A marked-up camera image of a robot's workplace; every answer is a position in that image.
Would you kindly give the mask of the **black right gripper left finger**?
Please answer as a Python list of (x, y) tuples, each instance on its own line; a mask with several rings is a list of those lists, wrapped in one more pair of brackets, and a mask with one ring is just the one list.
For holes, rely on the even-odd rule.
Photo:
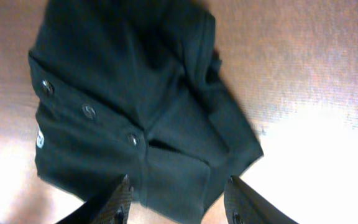
[(134, 188), (128, 175), (121, 175), (57, 224), (126, 224)]

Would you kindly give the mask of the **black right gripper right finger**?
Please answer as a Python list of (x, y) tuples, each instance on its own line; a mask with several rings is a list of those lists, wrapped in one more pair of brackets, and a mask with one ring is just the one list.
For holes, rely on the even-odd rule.
[(224, 208), (228, 224), (297, 224), (234, 175), (224, 188)]

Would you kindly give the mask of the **black t-shirt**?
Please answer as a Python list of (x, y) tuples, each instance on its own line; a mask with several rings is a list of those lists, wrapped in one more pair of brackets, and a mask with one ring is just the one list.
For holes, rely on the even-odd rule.
[(38, 176), (88, 200), (127, 175), (135, 201), (199, 223), (263, 154), (214, 39), (194, 1), (49, 1), (29, 51)]

